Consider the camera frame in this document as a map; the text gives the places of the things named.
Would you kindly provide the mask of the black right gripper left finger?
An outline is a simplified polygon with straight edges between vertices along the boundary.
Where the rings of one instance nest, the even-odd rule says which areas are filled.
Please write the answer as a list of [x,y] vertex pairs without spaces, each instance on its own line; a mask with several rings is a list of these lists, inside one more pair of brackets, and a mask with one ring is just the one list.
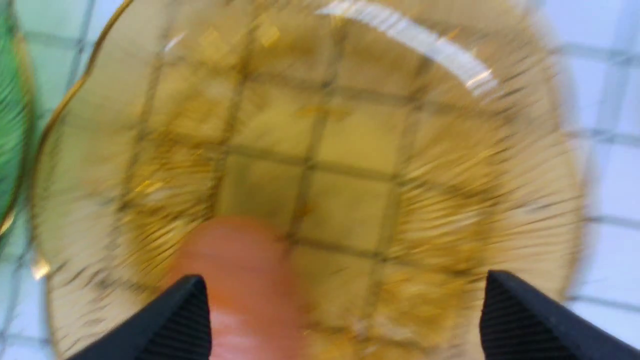
[[201,275],[186,275],[72,360],[208,360],[210,306]]

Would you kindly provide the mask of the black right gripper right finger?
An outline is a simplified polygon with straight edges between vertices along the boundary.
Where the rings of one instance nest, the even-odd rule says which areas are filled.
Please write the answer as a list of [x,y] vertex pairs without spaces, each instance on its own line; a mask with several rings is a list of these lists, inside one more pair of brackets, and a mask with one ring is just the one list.
[[487,360],[637,360],[638,349],[509,271],[487,272],[478,322]]

